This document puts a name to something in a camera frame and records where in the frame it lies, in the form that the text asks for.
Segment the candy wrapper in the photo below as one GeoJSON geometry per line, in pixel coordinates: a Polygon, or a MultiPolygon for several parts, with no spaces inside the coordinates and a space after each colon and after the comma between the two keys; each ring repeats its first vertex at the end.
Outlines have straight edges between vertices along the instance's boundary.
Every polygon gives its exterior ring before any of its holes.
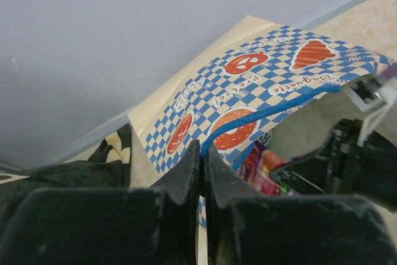
{"type": "Polygon", "coordinates": [[[296,159],[298,158],[290,158],[283,161],[260,141],[255,141],[254,148],[237,169],[237,173],[255,189],[265,195],[296,195],[297,193],[293,190],[278,185],[269,177],[271,170],[296,159]]]}

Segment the paper bag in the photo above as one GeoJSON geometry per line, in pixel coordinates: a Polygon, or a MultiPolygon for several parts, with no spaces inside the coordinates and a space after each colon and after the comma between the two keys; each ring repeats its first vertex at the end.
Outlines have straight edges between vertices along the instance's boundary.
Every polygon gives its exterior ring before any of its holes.
{"type": "MultiPolygon", "coordinates": [[[[173,167],[192,140],[203,142],[225,123],[325,84],[342,86],[379,73],[392,64],[390,58],[360,46],[286,25],[265,22],[241,38],[233,37],[233,31],[237,30],[231,29],[189,64],[180,84],[140,134],[159,173],[173,167]]],[[[248,145],[309,102],[225,133],[215,146],[232,163],[248,145]]],[[[205,225],[202,203],[200,223],[205,225]]]]}

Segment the blue cable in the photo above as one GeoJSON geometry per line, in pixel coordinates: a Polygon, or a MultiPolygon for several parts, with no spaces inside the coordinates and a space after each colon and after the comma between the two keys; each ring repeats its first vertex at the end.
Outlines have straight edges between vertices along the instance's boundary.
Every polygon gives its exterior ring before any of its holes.
{"type": "Polygon", "coordinates": [[[221,127],[217,128],[211,135],[208,136],[208,138],[203,142],[202,147],[201,147],[201,152],[200,152],[200,159],[203,160],[204,156],[207,154],[207,151],[209,147],[211,146],[212,142],[218,138],[220,135],[223,133],[226,133],[230,130],[233,130],[235,128],[238,128],[242,125],[250,124],[251,122],[257,121],[259,119],[263,119],[265,117],[274,115],[279,112],[283,112],[285,110],[291,109],[293,107],[299,106],[304,104],[306,101],[309,101],[313,99],[315,96],[318,94],[321,94],[323,92],[330,92],[330,93],[337,93],[341,91],[342,88],[338,85],[324,85],[321,86],[317,89],[314,89],[306,94],[302,94],[301,96],[298,96],[297,98],[283,102],[281,104],[278,104],[273,107],[269,107],[264,110],[256,111],[254,113],[251,113],[249,115],[243,116],[239,119],[235,119],[228,124],[224,124],[221,127]]]}

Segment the gray wall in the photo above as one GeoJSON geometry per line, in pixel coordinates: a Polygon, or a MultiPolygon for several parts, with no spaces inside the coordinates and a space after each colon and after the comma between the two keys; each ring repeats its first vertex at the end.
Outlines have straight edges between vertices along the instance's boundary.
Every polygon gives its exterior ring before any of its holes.
{"type": "Polygon", "coordinates": [[[0,0],[0,156],[96,141],[246,14],[307,27],[351,1],[0,0]]]}

